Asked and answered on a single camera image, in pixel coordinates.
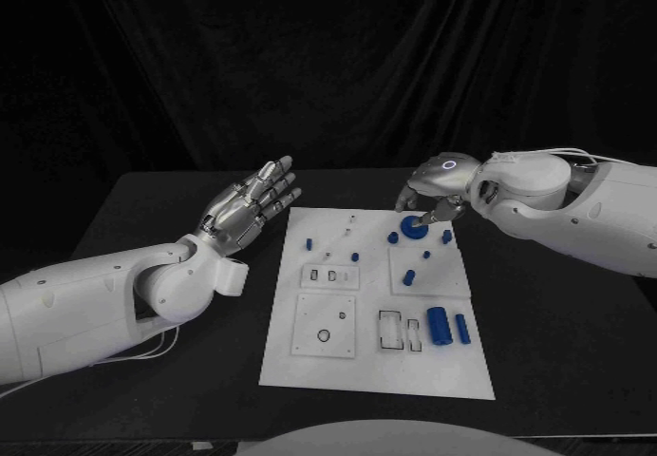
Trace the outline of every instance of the robotic hand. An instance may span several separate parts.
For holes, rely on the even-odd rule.
[[[657,277],[655,167],[568,148],[495,152],[485,163],[442,153],[413,172],[397,212],[414,209],[419,195],[437,202],[414,226],[456,219],[469,202],[509,236],[612,271]]]
[[[198,316],[213,292],[240,295],[249,268],[227,256],[300,195],[293,188],[280,196],[289,166],[282,157],[228,187],[175,243],[56,264],[0,285],[0,385],[102,362]],[[136,318],[132,292],[154,317]]]

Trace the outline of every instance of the blue disk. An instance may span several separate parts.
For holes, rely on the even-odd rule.
[[[411,223],[417,217],[407,216],[400,221],[400,232],[406,235],[407,238],[422,239],[427,233],[427,226],[419,226],[413,228]]]

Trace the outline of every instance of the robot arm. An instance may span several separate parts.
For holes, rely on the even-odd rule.
[[[92,365],[195,318],[213,293],[237,296],[247,266],[227,258],[300,195],[290,158],[210,202],[175,243],[56,264],[0,285],[0,384]],[[136,319],[133,293],[155,316]]]
[[[416,224],[459,217],[463,202],[509,236],[531,239],[570,257],[623,274],[657,277],[657,168],[584,156],[579,149],[492,154],[485,163],[462,154],[433,157],[396,200],[437,199]]]

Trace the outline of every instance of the white round object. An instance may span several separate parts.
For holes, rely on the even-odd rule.
[[[512,156],[499,185],[515,195],[537,197],[560,191],[570,181],[570,165],[550,154]]]
[[[239,455],[557,456],[557,453],[468,427],[422,421],[367,420],[295,430]]]

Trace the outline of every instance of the robot finger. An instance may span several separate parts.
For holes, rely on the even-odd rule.
[[[273,184],[273,186],[263,192],[262,196],[259,197],[257,204],[259,207],[263,207],[277,196],[283,193],[285,189],[289,187],[290,183],[293,182],[293,173],[286,173],[280,180]]]
[[[296,187],[290,192],[279,197],[263,209],[260,215],[270,220],[276,214],[283,212],[285,208],[293,203],[293,200],[300,196],[300,189]]]
[[[403,207],[406,206],[406,202],[413,204],[417,201],[417,193],[416,191],[406,185],[403,185],[403,189],[400,190],[398,196],[396,198],[396,203],[394,203],[394,212],[400,212],[403,210]]]
[[[273,182],[280,178],[290,167],[290,157],[283,156],[277,161],[269,161],[250,179],[243,196],[246,200],[254,201]]]

